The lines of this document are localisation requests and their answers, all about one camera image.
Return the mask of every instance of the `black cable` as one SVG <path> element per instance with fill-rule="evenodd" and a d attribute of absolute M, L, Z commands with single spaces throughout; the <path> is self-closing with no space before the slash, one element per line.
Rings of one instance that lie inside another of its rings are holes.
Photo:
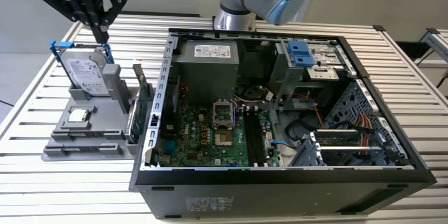
<path fill-rule="evenodd" d="M 441 80 L 438 81 L 437 85 L 436 85 L 436 88 L 440 88 L 440 86 L 442 85 L 442 82 L 445 81 L 445 77 L 441 78 Z"/>
<path fill-rule="evenodd" d="M 300 113 L 297 119 L 292 120 L 292 121 L 288 123 L 288 125 L 286 125 L 286 127 L 285 127 L 285 129 L 284 129 L 284 134 L 285 134 L 285 136 L 288 137 L 288 140 L 292 140 L 293 142 L 296 142 L 296 141 L 300 141 L 300 142 L 301 142 L 301 141 L 302 141 L 302 139 L 301 139 L 296 134 L 294 134 L 296 137 L 290 136 L 290 134 L 289 134 L 289 130 L 290 130 L 290 128 L 294 127 L 296 124 L 298 124 L 301 127 L 304 127 L 308 131 L 314 131 L 314 130 L 317 129 L 317 127 L 309 125 L 308 123 L 305 123 L 305 122 L 302 121 L 302 119 L 304 119 L 308 115 L 312 115 L 312 114 L 314 114 L 314 111 L 313 111 L 313 110 L 305 110 L 305 111 L 302 111 L 302 112 Z"/>
<path fill-rule="evenodd" d="M 429 55 L 432 55 L 432 53 L 433 53 L 433 50 L 430 51 L 430 53 L 426 54 L 425 57 L 422 57 L 421 61 L 418 61 L 418 63 L 416 64 L 416 66 L 420 65 L 420 63 L 428 58 Z"/>
<path fill-rule="evenodd" d="M 5 102 L 5 101 L 2 101 L 2 100 L 0 100 L 0 103 L 4 103 L 5 105 L 9 105 L 10 107 L 14 106 L 13 104 L 10 104 L 9 102 Z"/>

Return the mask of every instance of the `wire bundle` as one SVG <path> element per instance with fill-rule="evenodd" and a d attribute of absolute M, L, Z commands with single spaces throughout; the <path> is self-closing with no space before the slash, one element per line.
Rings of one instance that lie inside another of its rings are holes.
<path fill-rule="evenodd" d="M 357 120 L 354 122 L 356 126 L 372 129 L 372 122 L 370 119 L 366 117 L 364 113 L 358 114 Z M 366 147 L 369 145 L 369 139 L 368 137 L 361 133 L 361 146 Z"/>

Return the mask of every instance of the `sticker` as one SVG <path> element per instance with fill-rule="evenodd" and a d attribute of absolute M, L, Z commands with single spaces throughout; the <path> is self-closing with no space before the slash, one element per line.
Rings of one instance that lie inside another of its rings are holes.
<path fill-rule="evenodd" d="M 80 88 L 90 95 L 109 95 L 96 62 L 78 59 L 66 62 Z"/>
<path fill-rule="evenodd" d="M 194 57 L 230 58 L 230 46 L 196 45 Z"/>
<path fill-rule="evenodd" d="M 269 91 L 268 94 L 265 95 L 265 99 L 270 102 L 273 98 L 273 93 Z"/>
<path fill-rule="evenodd" d="M 230 211 L 233 197 L 186 197 L 186 210 L 194 211 Z"/>

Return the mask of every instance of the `blue drive bracket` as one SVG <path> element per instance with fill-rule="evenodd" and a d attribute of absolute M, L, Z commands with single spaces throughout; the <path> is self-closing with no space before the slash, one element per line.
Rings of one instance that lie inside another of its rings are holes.
<path fill-rule="evenodd" d="M 114 64 L 109 44 L 101 44 L 101 47 L 105 50 L 105 62 L 109 63 L 109 64 Z"/>
<path fill-rule="evenodd" d="M 72 47 L 74 46 L 74 43 L 73 43 L 73 42 L 68 42 L 68 41 L 61 41 L 61 42 L 57 43 L 56 46 L 54 46 L 54 45 L 56 45 L 56 40 L 52 39 L 52 40 L 49 41 L 49 50 L 50 50 L 50 52 L 53 53 L 53 56 L 54 56 L 54 58 L 56 58 L 56 61 L 61 64 L 61 67 L 62 67 L 62 69 L 64 69 L 64 72 L 65 72 L 65 74 L 66 74 L 66 77 L 68 77 L 68 79 L 70 80 L 72 87 L 74 87 L 76 85 L 74 85 L 72 79 L 69 78 L 69 74 L 68 74 L 66 68 L 65 68 L 65 66 L 64 66 L 64 63 L 62 63 L 62 60 L 61 60 L 61 56 L 60 56 L 60 54 L 58 54 L 58 52 L 57 52 L 57 48 L 72 48 Z"/>
<path fill-rule="evenodd" d="M 296 67 L 312 67 L 314 65 L 313 55 L 305 41 L 288 40 L 286 50 Z"/>

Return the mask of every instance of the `aluminum table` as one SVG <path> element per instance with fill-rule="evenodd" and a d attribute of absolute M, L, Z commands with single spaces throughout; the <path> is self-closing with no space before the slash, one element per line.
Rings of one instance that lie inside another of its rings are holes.
<path fill-rule="evenodd" d="M 132 64 L 157 82 L 168 28 L 210 29 L 209 18 L 120 15 L 109 44 L 121 77 L 137 85 Z M 257 22 L 272 33 L 344 36 L 437 183 L 369 216 L 325 219 L 216 219 L 190 222 L 448 223 L 448 101 L 386 32 L 372 26 Z M 76 23 L 64 40 L 94 42 Z M 133 161 L 42 162 L 40 154 L 68 102 L 69 81 L 48 58 L 0 125 L 0 223 L 158 223 L 140 194 L 128 192 Z"/>

